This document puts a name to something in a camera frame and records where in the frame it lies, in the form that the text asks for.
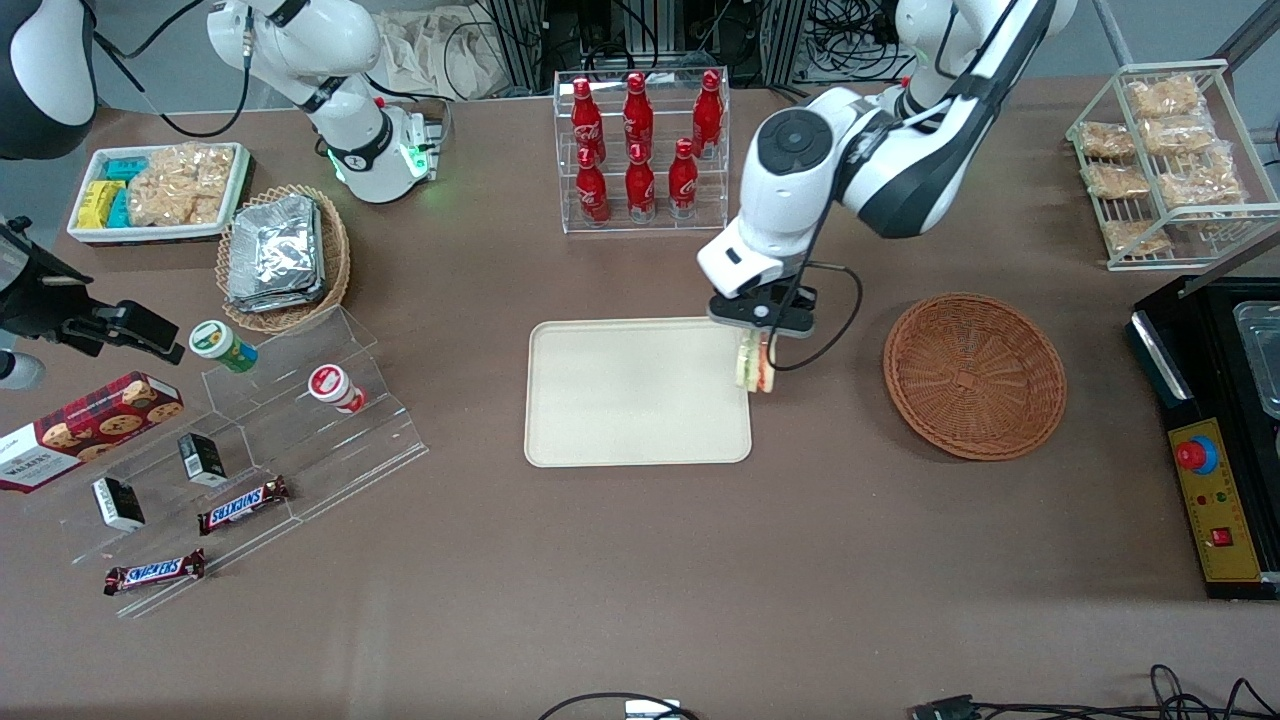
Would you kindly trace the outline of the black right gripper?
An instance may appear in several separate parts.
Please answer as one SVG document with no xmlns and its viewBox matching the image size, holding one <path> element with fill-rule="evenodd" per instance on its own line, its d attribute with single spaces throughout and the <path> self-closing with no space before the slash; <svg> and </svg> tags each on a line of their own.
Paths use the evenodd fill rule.
<svg viewBox="0 0 1280 720">
<path fill-rule="evenodd" d="M 32 242 L 32 220 L 15 217 L 3 222 L 3 329 L 27 340 L 46 340 L 97 357 L 111 340 L 118 347 L 136 348 L 166 364 L 179 365 L 186 348 L 179 327 L 146 306 L 120 301 L 108 313 L 96 313 L 90 297 L 93 278 Z"/>
</svg>

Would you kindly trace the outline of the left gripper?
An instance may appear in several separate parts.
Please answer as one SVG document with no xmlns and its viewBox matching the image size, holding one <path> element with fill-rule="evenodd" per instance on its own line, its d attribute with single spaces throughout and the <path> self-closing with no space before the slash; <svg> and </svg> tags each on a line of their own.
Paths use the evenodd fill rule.
<svg viewBox="0 0 1280 720">
<path fill-rule="evenodd" d="M 817 291 L 799 279 L 806 251 L 792 243 L 750 242 L 741 231 L 722 231 L 698 251 L 698 265 L 714 293 L 707 316 L 739 331 L 739 351 L 749 354 L 753 332 L 765 337 L 765 366 L 776 369 L 776 336 L 808 338 L 815 323 Z"/>
</svg>

